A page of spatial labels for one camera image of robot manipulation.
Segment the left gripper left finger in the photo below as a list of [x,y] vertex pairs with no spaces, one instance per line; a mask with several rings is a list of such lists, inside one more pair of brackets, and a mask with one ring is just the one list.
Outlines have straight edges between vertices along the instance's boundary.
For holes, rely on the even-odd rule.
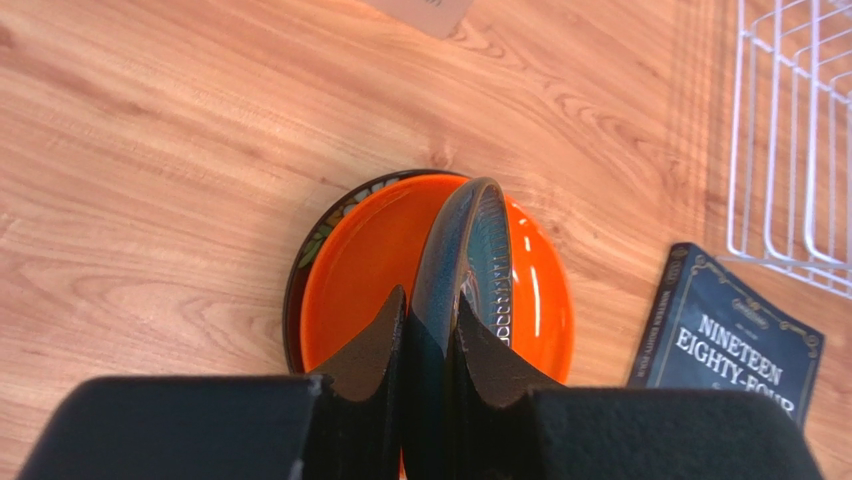
[[23,479],[396,479],[406,295],[314,370],[113,376],[59,405]]

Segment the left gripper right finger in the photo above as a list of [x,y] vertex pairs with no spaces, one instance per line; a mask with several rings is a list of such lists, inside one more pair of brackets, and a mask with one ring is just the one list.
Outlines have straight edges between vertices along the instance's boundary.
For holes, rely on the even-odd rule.
[[453,333],[453,479],[818,479],[803,434],[736,391],[567,387],[466,301]]

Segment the red floral plate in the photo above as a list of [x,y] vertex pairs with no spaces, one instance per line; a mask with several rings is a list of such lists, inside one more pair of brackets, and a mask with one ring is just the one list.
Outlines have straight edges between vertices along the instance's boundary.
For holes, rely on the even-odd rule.
[[302,304],[310,272],[325,241],[340,221],[367,197],[399,181],[425,175],[450,175],[468,179],[466,175],[438,169],[403,170],[375,177],[340,197],[319,217],[306,235],[294,258],[283,297],[282,344],[291,373],[305,372],[300,339]]

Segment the dark grey plate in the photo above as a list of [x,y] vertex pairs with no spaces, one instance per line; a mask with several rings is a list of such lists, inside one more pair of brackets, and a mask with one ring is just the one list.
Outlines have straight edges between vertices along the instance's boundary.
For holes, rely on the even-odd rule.
[[459,306],[491,316],[512,296],[504,194],[492,178],[468,180],[431,224],[412,289],[403,336],[402,455],[410,479],[451,479],[455,466],[454,334]]

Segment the orange plate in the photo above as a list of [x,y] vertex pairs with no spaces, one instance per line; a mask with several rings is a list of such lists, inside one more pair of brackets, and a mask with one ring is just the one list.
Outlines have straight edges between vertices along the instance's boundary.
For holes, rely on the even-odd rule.
[[[372,322],[397,285],[410,293],[431,224],[467,179],[425,175],[374,193],[346,215],[310,272],[301,312],[305,372],[319,366]],[[513,305],[520,321],[512,348],[558,382],[574,351],[569,283],[545,230],[506,200],[513,261]]]

